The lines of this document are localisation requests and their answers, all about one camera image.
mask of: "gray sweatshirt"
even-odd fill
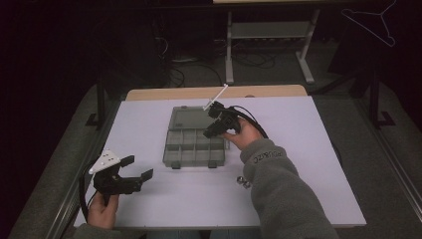
[[[304,183],[286,151],[269,139],[252,142],[240,154],[243,173],[252,183],[252,202],[260,217],[265,239],[338,238],[310,187]],[[120,238],[118,231],[87,224],[75,239]]]

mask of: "person's hand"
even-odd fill
[[[105,206],[105,199],[99,192],[93,198],[88,214],[88,224],[103,229],[112,229],[115,222],[115,213],[118,208],[118,195],[109,198],[108,205]]]
[[[239,149],[245,149],[251,142],[262,138],[260,132],[247,120],[238,118],[240,124],[240,133],[232,134],[224,132],[221,135],[227,140],[232,141]]]

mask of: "white stick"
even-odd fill
[[[206,111],[215,101],[217,101],[217,99],[221,96],[221,94],[224,93],[224,91],[226,91],[226,89],[229,87],[229,85],[224,84],[224,88],[217,94],[217,96],[215,96],[214,98],[210,99],[210,101],[208,102],[208,104],[205,107],[202,107],[202,109],[204,109],[204,111]]]

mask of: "white table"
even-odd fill
[[[162,162],[173,107],[203,106],[206,99],[123,102],[105,148],[135,163],[120,176],[139,176],[153,168],[140,192],[122,195],[116,228],[216,229],[259,226],[250,189],[237,184],[242,175],[240,151],[232,145],[226,164],[215,169],[171,169]],[[360,208],[338,163],[311,97],[220,99],[226,107],[248,109],[269,138],[284,147],[300,177],[314,190],[335,227],[365,225]],[[87,199],[94,193],[90,186]],[[84,223],[79,213],[76,226]]]

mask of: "clear plastic organizer box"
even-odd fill
[[[165,142],[163,162],[173,169],[192,166],[216,168],[225,161],[223,137],[207,138],[205,128],[214,120],[201,107],[173,108]]]

